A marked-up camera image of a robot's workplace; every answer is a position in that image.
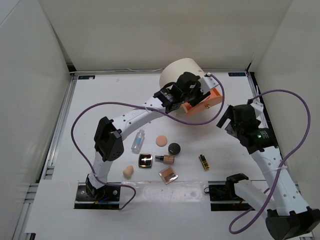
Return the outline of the gold black lipstick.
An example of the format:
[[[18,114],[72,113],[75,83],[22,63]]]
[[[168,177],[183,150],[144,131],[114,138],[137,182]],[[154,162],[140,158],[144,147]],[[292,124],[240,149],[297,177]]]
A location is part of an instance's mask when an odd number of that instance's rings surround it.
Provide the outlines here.
[[[200,161],[203,169],[204,169],[205,171],[208,171],[208,170],[210,169],[210,166],[209,166],[209,164],[208,164],[208,161],[207,161],[206,157],[205,157],[203,154],[200,154],[200,155],[198,156],[198,158],[199,158],[199,161]]]

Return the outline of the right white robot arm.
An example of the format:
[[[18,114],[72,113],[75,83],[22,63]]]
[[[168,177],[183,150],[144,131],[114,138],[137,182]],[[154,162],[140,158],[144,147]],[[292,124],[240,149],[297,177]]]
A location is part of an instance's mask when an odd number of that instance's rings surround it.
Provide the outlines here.
[[[282,157],[274,132],[261,128],[258,116],[263,112],[260,103],[228,106],[217,123],[239,140],[261,170],[269,187],[267,197],[249,178],[238,173],[226,179],[224,193],[230,200],[244,199],[256,211],[263,210],[269,234],[275,240],[287,240],[310,233],[320,223],[319,209],[312,209],[298,191],[288,170],[281,164]]]

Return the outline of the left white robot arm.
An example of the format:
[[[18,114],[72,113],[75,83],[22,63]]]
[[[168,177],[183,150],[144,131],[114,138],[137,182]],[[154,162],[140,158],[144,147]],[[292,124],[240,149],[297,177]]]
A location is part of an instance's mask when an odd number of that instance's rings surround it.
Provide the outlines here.
[[[93,170],[86,178],[86,193],[94,200],[105,195],[105,187],[112,162],[124,153],[123,141],[145,124],[180,108],[184,103],[195,106],[209,96],[216,85],[209,76],[184,72],[177,81],[165,84],[147,100],[142,108],[108,119],[100,119],[95,136]]]

